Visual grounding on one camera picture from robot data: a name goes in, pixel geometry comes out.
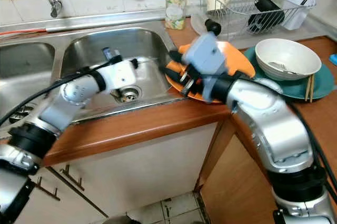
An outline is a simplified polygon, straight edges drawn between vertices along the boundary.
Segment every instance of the dish soap bottle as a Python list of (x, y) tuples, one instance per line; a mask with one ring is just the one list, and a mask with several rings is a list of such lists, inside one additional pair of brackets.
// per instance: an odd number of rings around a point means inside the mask
[(183, 29), (185, 27), (186, 1), (187, 0), (166, 0), (166, 28)]

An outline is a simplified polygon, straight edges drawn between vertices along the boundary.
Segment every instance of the red cable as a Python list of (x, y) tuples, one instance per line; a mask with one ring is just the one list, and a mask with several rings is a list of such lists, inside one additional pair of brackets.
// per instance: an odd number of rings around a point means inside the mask
[(0, 32), (1, 35), (13, 34), (13, 33), (29, 33), (29, 32), (47, 32), (45, 28), (42, 29), (26, 29), (26, 30), (14, 30), (14, 31), (6, 31)]

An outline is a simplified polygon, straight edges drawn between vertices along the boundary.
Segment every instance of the teal plate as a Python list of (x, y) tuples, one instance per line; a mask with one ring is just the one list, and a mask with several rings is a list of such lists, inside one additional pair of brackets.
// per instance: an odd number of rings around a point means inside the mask
[[(244, 55), (251, 62), (255, 68), (256, 75), (255, 78), (269, 78), (264, 73), (264, 71), (259, 67), (256, 61), (255, 47), (249, 48)], [(308, 83), (308, 78), (293, 80), (293, 81), (276, 81), (282, 89), (283, 94), (290, 98), (304, 99), (306, 85)], [(315, 84), (314, 84), (314, 99), (320, 99), (328, 95), (334, 87), (334, 78), (325, 64), (322, 63), (321, 69), (315, 74)]]

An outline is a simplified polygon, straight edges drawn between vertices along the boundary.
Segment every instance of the wooden countertop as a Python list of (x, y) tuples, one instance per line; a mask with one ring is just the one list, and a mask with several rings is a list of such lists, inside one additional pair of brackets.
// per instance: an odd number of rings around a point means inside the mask
[[(177, 47), (188, 44), (197, 37), (189, 19), (184, 30), (168, 30), (168, 33)], [(337, 43), (326, 37), (303, 40), (301, 43), (321, 57), (336, 80), (337, 67), (328, 62), (328, 56), (337, 52)], [(312, 104), (297, 104), (337, 172), (337, 131), (334, 128), (337, 121), (336, 105), (337, 91)], [(44, 165), (98, 154), (213, 123), (228, 116), (230, 112), (224, 105), (184, 100), (72, 125), (49, 151)]]

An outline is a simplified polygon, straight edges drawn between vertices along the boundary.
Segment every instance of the cabinet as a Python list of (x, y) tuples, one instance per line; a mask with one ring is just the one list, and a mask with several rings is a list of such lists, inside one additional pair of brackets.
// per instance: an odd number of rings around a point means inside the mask
[(85, 224), (104, 218), (45, 168), (31, 179), (37, 182), (39, 177), (42, 177), (41, 186), (49, 192), (57, 188), (60, 201), (35, 187), (15, 224)]
[(213, 123), (71, 161), (69, 173), (82, 178), (85, 196), (109, 216), (118, 215), (193, 190), (215, 128)]
[(211, 223), (274, 223), (271, 187), (230, 120), (219, 130), (199, 187)]

